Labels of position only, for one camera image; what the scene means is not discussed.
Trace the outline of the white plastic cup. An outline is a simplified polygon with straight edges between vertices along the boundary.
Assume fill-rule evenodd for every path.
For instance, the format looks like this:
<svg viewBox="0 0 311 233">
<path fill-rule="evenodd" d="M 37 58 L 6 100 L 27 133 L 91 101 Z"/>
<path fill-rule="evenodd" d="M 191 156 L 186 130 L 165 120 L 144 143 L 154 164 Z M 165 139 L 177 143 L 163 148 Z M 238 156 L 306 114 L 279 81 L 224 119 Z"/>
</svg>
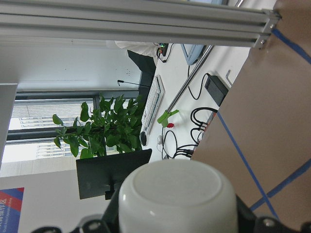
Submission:
<svg viewBox="0 0 311 233">
<path fill-rule="evenodd" d="M 236 233 L 231 182 L 192 160 L 162 160 L 134 170 L 119 193 L 122 233 Z"/>
</svg>

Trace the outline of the reacher grabber tool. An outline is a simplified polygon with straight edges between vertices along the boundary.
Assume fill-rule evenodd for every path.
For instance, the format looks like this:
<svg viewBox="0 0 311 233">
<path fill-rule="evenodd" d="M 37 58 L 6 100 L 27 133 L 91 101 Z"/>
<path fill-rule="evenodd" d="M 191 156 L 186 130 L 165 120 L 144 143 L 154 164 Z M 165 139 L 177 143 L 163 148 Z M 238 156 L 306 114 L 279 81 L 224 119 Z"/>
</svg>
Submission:
<svg viewBox="0 0 311 233">
<path fill-rule="evenodd" d="M 183 95 L 183 93 L 186 91 L 188 88 L 189 84 L 197 74 L 197 72 L 200 70 L 202 65 L 205 63 L 206 59 L 214 49 L 214 45 L 209 45 L 206 49 L 206 51 L 203 53 L 202 58 L 197 62 L 195 65 L 194 69 L 190 73 L 190 75 L 187 77 L 186 81 L 184 84 L 181 86 L 180 90 L 177 92 L 176 96 L 172 100 L 171 104 L 168 106 L 168 108 L 164 111 L 164 113 L 157 119 L 157 122 L 163 127 L 166 128 L 167 125 L 169 124 L 168 119 L 169 117 L 173 116 L 174 114 L 178 113 L 178 110 L 172 111 L 174 106 L 177 104 L 179 101 L 180 97 Z"/>
</svg>

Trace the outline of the white keyboard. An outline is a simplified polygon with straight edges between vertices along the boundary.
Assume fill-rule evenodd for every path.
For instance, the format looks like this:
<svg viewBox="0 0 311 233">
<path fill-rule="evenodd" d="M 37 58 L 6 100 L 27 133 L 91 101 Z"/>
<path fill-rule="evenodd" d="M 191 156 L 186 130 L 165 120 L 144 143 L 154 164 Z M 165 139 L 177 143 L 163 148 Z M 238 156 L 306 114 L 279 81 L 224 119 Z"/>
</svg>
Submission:
<svg viewBox="0 0 311 233">
<path fill-rule="evenodd" d="M 158 74 L 153 78 L 151 88 L 147 97 L 145 109 L 142 115 L 141 130 L 150 134 L 157 112 L 165 95 L 165 87 L 161 76 Z"/>
</svg>

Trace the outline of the green potted plant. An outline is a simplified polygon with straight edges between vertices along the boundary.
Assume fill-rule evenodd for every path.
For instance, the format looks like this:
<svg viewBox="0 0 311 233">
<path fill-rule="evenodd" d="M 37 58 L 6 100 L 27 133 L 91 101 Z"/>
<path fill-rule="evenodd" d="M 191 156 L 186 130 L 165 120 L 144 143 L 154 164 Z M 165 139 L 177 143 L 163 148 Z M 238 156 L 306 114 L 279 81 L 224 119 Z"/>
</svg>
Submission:
<svg viewBox="0 0 311 233">
<path fill-rule="evenodd" d="M 139 139 L 145 101 L 142 95 L 126 100 L 123 95 L 110 100 L 100 99 L 99 108 L 89 111 L 86 102 L 81 104 L 80 116 L 67 127 L 62 119 L 53 115 L 54 124 L 60 125 L 54 144 L 69 145 L 71 154 L 81 159 L 106 156 L 108 147 L 118 153 L 142 149 Z"/>
</svg>

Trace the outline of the person with glasses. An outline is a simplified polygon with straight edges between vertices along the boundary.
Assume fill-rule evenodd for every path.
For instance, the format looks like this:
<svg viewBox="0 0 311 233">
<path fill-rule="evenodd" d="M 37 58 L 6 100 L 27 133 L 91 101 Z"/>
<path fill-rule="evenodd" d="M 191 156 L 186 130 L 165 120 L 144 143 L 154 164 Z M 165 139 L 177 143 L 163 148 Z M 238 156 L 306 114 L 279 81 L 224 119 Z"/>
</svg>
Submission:
<svg viewBox="0 0 311 233">
<path fill-rule="evenodd" d="M 127 50 L 130 59 L 142 72 L 154 75 L 157 64 L 156 52 L 158 49 L 158 46 L 154 43 L 106 40 L 106 46 L 110 49 Z"/>
</svg>

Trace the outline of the black power adapter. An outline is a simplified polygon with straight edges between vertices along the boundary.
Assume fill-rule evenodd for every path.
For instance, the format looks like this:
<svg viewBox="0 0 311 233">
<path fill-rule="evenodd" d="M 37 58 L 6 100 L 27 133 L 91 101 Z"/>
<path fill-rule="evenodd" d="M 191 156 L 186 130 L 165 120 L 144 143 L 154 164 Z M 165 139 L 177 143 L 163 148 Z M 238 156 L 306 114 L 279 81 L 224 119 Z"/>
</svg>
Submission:
<svg viewBox="0 0 311 233">
<path fill-rule="evenodd" d="M 205 89 L 211 95 L 213 100 L 218 106 L 221 106 L 223 100 L 228 94 L 228 88 L 222 83 L 222 81 L 216 75 L 207 75 L 207 82 Z"/>
</svg>

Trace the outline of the teach pendant tablet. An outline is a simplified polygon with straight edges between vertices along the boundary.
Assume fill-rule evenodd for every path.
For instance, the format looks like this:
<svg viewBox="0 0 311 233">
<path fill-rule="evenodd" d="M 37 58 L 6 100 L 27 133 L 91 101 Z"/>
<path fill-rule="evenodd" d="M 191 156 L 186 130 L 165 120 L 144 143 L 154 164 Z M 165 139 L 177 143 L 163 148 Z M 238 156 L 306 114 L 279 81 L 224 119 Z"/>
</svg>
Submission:
<svg viewBox="0 0 311 233">
<path fill-rule="evenodd" d="M 204 47 L 204 45 L 197 44 L 181 44 L 181 49 L 189 66 L 198 61 Z"/>
</svg>

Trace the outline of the black monitor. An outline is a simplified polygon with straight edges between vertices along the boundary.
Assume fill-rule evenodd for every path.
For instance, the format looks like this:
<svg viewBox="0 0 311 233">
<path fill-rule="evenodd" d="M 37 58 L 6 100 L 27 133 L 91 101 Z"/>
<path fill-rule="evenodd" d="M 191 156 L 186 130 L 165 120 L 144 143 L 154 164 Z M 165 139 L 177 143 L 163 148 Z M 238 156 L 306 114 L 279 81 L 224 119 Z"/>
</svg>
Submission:
<svg viewBox="0 0 311 233">
<path fill-rule="evenodd" d="M 76 160 L 80 199 L 105 196 L 111 199 L 125 178 L 149 163 L 152 149 Z"/>
</svg>

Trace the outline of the aluminium frame post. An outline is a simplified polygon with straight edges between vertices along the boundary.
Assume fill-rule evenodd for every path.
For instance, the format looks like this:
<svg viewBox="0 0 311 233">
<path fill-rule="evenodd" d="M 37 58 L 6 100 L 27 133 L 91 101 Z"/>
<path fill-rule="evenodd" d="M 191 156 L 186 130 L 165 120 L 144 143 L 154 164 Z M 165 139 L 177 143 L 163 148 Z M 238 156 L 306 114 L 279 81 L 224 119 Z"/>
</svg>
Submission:
<svg viewBox="0 0 311 233">
<path fill-rule="evenodd" d="M 261 48 L 274 10 L 180 0 L 3 0 L 4 36 Z"/>
</svg>

